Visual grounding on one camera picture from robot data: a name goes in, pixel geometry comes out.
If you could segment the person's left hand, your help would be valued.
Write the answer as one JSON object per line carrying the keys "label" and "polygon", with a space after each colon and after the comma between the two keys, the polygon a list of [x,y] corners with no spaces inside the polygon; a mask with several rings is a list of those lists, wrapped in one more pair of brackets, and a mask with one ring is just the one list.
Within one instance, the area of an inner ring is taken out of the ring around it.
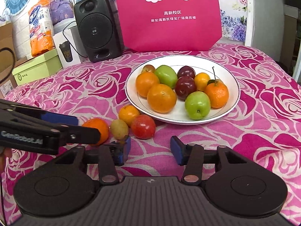
{"label": "person's left hand", "polygon": [[12,149],[5,148],[4,151],[0,155],[0,173],[5,170],[6,167],[6,159],[12,157]]}

